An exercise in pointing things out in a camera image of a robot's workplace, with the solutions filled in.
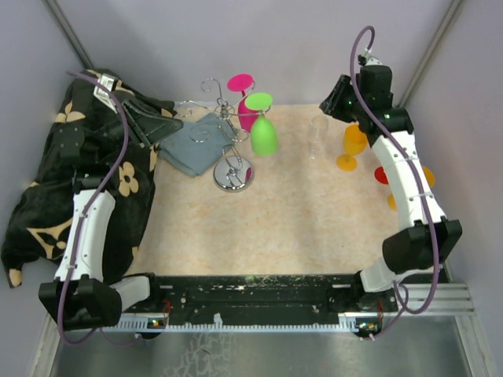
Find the gray wall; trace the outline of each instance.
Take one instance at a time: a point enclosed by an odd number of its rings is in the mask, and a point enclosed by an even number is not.
[[[152,96],[214,101],[200,92],[248,72],[276,103],[320,102],[348,73],[356,34],[376,27],[375,51],[399,97],[446,0],[58,0],[98,66]]]
[[[70,78],[80,69],[40,0],[0,2],[0,239],[21,191],[35,176],[47,131]],[[39,283],[55,266],[26,265],[23,285],[9,289],[0,273],[0,374],[26,376],[45,316]]]
[[[450,257],[503,354],[503,2],[465,2],[409,106],[435,194],[464,234]],[[503,359],[496,359],[503,372]]]

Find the denim cloth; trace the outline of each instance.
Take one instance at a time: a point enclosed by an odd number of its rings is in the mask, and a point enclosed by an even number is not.
[[[161,141],[158,156],[192,178],[202,175],[222,157],[223,147],[233,144],[218,128],[219,124],[228,135],[233,134],[225,120],[209,113],[195,123],[184,123],[181,130]],[[190,137],[203,132],[208,135],[204,142],[196,143]]]

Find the metal frame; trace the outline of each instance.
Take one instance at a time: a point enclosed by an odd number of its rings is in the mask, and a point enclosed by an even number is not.
[[[409,289],[409,305],[420,306],[426,299],[429,284],[406,284]],[[396,313],[385,313],[393,317]],[[222,318],[215,315],[213,324],[185,324],[182,326],[166,326],[165,328],[149,328],[152,320],[163,317],[162,313],[124,313],[120,322],[113,328],[105,328],[106,332],[324,332],[341,333],[356,332],[357,319],[376,317],[377,313],[347,312],[339,314],[339,324],[301,325],[301,326],[228,326]],[[468,366],[473,376],[497,377],[497,370],[491,357],[486,337],[480,327],[479,320],[466,284],[439,284],[437,294],[430,308],[421,316],[455,317],[461,345],[467,358]],[[37,356],[29,374],[30,377],[49,377],[59,344],[57,326],[47,316],[39,341]]]
[[[68,18],[64,15],[63,9],[61,9],[57,0],[42,1],[46,5],[50,15],[53,17],[54,23],[60,28],[61,33],[63,33],[64,37],[70,44],[70,47],[75,52],[75,55],[79,58],[80,63],[82,63],[85,69],[94,68],[93,61],[90,59],[86,49],[84,49],[83,44],[80,42],[79,37],[73,30]]]
[[[413,77],[406,87],[406,91],[398,102],[399,107],[404,108],[409,103],[409,99],[412,97],[417,87],[419,86],[420,81],[426,73],[430,63],[432,62],[435,53],[438,51],[442,41],[445,39],[448,30],[450,29],[451,25],[454,24],[457,16],[459,16],[463,3],[464,0],[451,1],[446,15],[440,22],[439,28],[437,29],[435,35],[433,35],[428,48],[424,52],[423,57],[421,58],[419,64],[417,65],[417,68],[414,71]]]

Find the floral blanket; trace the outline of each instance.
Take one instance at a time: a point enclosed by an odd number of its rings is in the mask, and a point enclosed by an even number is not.
[[[90,77],[99,78],[108,70],[87,70]],[[59,263],[65,251],[72,225],[73,191],[72,179],[75,169],[61,161],[59,148],[53,142],[58,127],[79,125],[86,132],[107,137],[115,145],[100,163],[112,164],[122,144],[122,135],[108,135],[105,130],[120,127],[119,116],[93,95],[94,86],[76,79],[68,87],[63,104],[46,139],[42,160],[33,183],[22,193],[14,208],[5,240],[2,245],[2,263],[9,286],[21,284],[21,269],[26,262],[40,257]],[[143,115],[134,114],[134,120],[147,117],[155,126],[169,127],[173,133],[182,127],[182,122],[172,119],[174,103],[146,97],[119,80],[115,92],[130,96],[141,104]],[[120,279],[127,271],[143,237],[156,186],[153,181],[156,168],[156,145],[143,148],[139,143],[130,143],[119,170],[107,189],[116,199],[116,207],[108,223],[103,254],[103,275],[106,284]]]

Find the cable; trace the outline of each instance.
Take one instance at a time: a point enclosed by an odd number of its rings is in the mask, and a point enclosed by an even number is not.
[[[75,239],[73,240],[73,245],[72,245],[72,254],[70,256],[70,262],[68,266],[68,272],[66,274],[66,279],[63,282],[63,288],[61,289],[61,298],[57,307],[57,330],[60,333],[61,340],[63,341],[64,344],[67,346],[77,346],[80,344],[83,344],[89,337],[96,331],[96,329],[93,329],[89,331],[83,338],[79,340],[70,340],[67,338],[66,334],[64,333],[64,328],[63,328],[63,314],[64,314],[64,301],[66,300],[66,294],[68,292],[68,286],[70,285],[70,281],[72,280],[72,275],[73,275],[73,269],[75,268],[75,259],[77,257],[77,248],[79,246],[79,240],[82,232],[82,226],[83,226],[83,220],[86,217],[87,212],[93,205],[93,202],[99,195],[99,193],[105,188],[107,185],[108,181],[112,178],[112,175],[115,173],[115,171],[119,168],[119,165],[121,161],[124,158],[124,155],[126,154],[126,149],[127,149],[127,144],[129,142],[129,126],[127,125],[127,118],[126,118],[126,113],[124,112],[123,106],[120,103],[120,101],[117,99],[117,97],[110,91],[108,90],[105,86],[101,85],[96,79],[93,79],[87,75],[84,75],[82,73],[74,72],[74,71],[67,71],[67,73],[70,76],[74,76],[77,79],[82,79],[84,81],[90,82],[94,86],[97,86],[98,88],[104,90],[109,96],[110,99],[112,99],[114,105],[117,108],[117,111],[119,112],[120,115],[120,120],[121,123],[123,124],[123,129],[124,129],[124,138],[123,138],[123,146],[120,149],[119,155],[117,156],[116,161],[113,163],[112,167],[110,167],[110,170],[108,173],[105,175],[103,178],[103,181],[99,184],[97,187],[96,191],[94,191],[93,195],[89,198],[87,201],[86,205],[84,206],[82,212],[80,213],[79,220],[77,221],[77,226],[75,228]]]
[[[435,225],[433,224],[433,218],[431,217],[431,212],[430,208],[428,207],[428,202],[426,200],[426,196],[424,195],[424,187],[421,182],[421,178],[419,175],[419,172],[417,171],[416,166],[412,162],[412,160],[409,159],[409,155],[407,152],[402,148],[400,143],[393,137],[390,131],[387,130],[386,126],[372,113],[372,110],[370,110],[369,106],[366,104],[365,100],[363,99],[362,94],[360,93],[360,89],[358,88],[358,84],[356,82],[356,74],[354,72],[354,59],[356,58],[356,50],[358,48],[358,44],[360,43],[360,40],[362,39],[363,35],[367,32],[370,31],[372,33],[371,39],[369,46],[367,49],[370,49],[372,47],[375,35],[376,35],[376,30],[374,29],[373,26],[366,26],[364,27],[356,39],[354,40],[353,47],[351,48],[351,59],[350,59],[350,76],[351,76],[351,84],[353,85],[354,93],[356,94],[356,97],[358,98],[358,101],[360,102],[360,105],[362,106],[363,110],[365,113],[369,116],[369,118],[376,124],[376,126],[379,127],[380,131],[390,140],[390,142],[394,145],[395,148],[400,152],[400,154],[403,156],[403,158],[407,161],[409,164],[410,170],[412,171],[412,174],[414,176],[414,180],[416,181],[417,189],[420,193],[420,201],[421,201],[421,206],[423,207],[424,211],[424,216],[426,217],[428,221],[428,229],[430,231],[430,236],[431,236],[431,247],[433,249],[433,277],[432,277],[432,282],[430,286],[430,291],[428,292],[428,296],[426,300],[424,301],[423,305],[419,309],[411,309],[407,307],[406,302],[402,299],[400,296],[400,292],[398,291],[397,287],[398,285],[396,282],[394,282],[395,290],[397,291],[397,299],[402,305],[402,308],[411,314],[420,314],[424,312],[431,304],[433,301],[433,298],[435,296],[435,292],[437,289],[437,285],[439,282],[439,274],[440,274],[440,261],[439,261],[439,245],[437,244],[437,233],[435,231]],[[390,325],[392,325],[395,322],[395,319],[387,326],[389,328]]]
[[[370,335],[368,338],[360,338],[360,339],[366,339],[366,340],[376,340],[378,339],[379,337],[383,336],[384,334],[387,333],[387,331],[392,328],[397,322],[398,320],[400,319],[400,317],[402,316],[402,314],[406,311],[406,307],[407,307],[407,303],[409,302],[409,290],[407,289],[407,287],[405,285],[401,285],[398,286],[396,283],[394,284],[395,286],[395,290],[397,292],[397,296],[400,295],[399,291],[398,291],[398,287],[400,288],[403,288],[403,290],[405,291],[406,293],[406,297],[405,297],[405,300],[404,300],[404,305],[402,305],[402,308],[398,311],[397,315],[395,316],[395,318],[393,318],[389,324],[387,324],[387,326],[385,328],[383,328],[378,334],[375,334],[375,335]]]

